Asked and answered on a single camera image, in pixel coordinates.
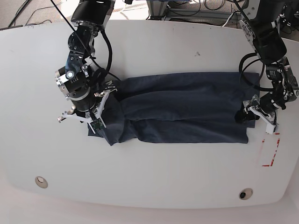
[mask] folded fabric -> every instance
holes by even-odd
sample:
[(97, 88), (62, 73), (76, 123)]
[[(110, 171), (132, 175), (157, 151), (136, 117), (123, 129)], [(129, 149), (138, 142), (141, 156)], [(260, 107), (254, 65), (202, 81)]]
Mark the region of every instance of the folded fabric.
[[(246, 73), (251, 82), (259, 75)], [(152, 143), (248, 143), (235, 113), (259, 91), (242, 86), (238, 72), (155, 75), (114, 81), (102, 117), (106, 128), (90, 136), (112, 146), (138, 138)]]

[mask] table surface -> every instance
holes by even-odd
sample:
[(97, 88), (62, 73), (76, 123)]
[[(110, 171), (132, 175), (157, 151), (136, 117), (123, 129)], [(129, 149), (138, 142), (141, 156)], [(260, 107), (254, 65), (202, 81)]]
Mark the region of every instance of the table surface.
[[(237, 71), (252, 48), (241, 30), (164, 21), (109, 21), (111, 72), (120, 78), (175, 72)], [(78, 201), (150, 208), (219, 208), (278, 201), (299, 157), (299, 100), (278, 112), (279, 136), (262, 120), (248, 144), (150, 144), (137, 139), (109, 146), (88, 137), (86, 124), (57, 122), (71, 106), (54, 81), (69, 53), (66, 23), (0, 31), (0, 155), (12, 185)], [(293, 73), (299, 43), (285, 40)], [(97, 62), (108, 50), (95, 39)], [(261, 64), (248, 71), (260, 72)], [(270, 86), (265, 78), (263, 86)], [(279, 147), (276, 141), (280, 138)], [(277, 150), (273, 166), (273, 155)], [(47, 189), (39, 188), (42, 176)], [(246, 201), (239, 193), (253, 189)]]

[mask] metal grommet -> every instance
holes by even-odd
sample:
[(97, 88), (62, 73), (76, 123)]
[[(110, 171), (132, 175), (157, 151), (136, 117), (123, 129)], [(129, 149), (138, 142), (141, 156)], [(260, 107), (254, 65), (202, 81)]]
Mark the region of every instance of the metal grommet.
[(251, 188), (246, 188), (239, 193), (239, 198), (241, 200), (247, 200), (251, 198), (252, 194), (253, 194), (253, 190)]
[(46, 179), (44, 179), (41, 176), (37, 176), (36, 177), (36, 184), (40, 187), (40, 188), (47, 188), (48, 187), (48, 182), (46, 181)]

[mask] white table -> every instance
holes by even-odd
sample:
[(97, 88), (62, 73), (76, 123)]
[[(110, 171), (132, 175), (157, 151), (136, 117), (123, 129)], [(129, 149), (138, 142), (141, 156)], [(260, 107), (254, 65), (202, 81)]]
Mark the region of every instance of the white table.
[[(65, 23), (0, 32), (1, 159), (16, 187), (78, 201), (151, 208), (216, 208), (272, 203), (285, 192), (299, 157), (299, 100), (278, 113), (281, 132), (264, 134), (259, 120), (249, 144), (150, 144), (130, 140), (110, 147), (88, 137), (86, 124), (57, 116), (70, 108), (54, 82), (64, 66), (71, 29)], [(172, 72), (237, 71), (252, 52), (240, 30), (163, 21), (110, 21), (111, 72), (120, 78)], [(294, 74), (299, 43), (285, 40)], [(97, 61), (107, 63), (102, 37)], [(248, 71), (259, 72), (257, 63)], [(263, 86), (270, 82), (263, 80)], [(47, 189), (39, 188), (42, 176)], [(252, 188), (246, 201), (239, 193)]]

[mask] floor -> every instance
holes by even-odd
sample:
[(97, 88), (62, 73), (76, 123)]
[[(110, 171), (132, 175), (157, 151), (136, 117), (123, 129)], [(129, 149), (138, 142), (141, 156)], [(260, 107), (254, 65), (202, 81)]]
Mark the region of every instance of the floor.
[[(0, 1), (0, 28), (5, 28), (9, 25), (19, 7), (25, 0), (1, 0)], [(209, 8), (217, 8), (221, 5), (223, 0), (206, 0), (206, 5)], [(72, 13), (76, 9), (79, 0), (54, 0), (59, 5), (58, 7), (62, 13), (69, 20)], [(172, 2), (172, 8), (192, 8), (192, 9), (206, 9), (203, 0), (190, 0), (187, 4), (182, 4), (182, 1)], [(48, 22), (62, 22), (63, 18), (58, 14), (56, 9), (49, 0), (31, 0), (25, 10), (16, 20), (16, 25), (39, 24)], [(225, 1), (220, 11), (233, 12), (236, 9), (234, 3)], [(116, 0), (114, 11), (111, 20), (145, 20), (149, 16), (148, 6), (144, 0), (135, 0), (132, 5), (126, 5), (122, 0)], [(212, 24), (219, 25), (223, 22), (208, 21)], [(232, 22), (227, 25), (228, 27), (236, 28), (236, 23)], [(299, 41), (299, 32), (297, 30), (292, 33), (282, 33), (284, 38)]]

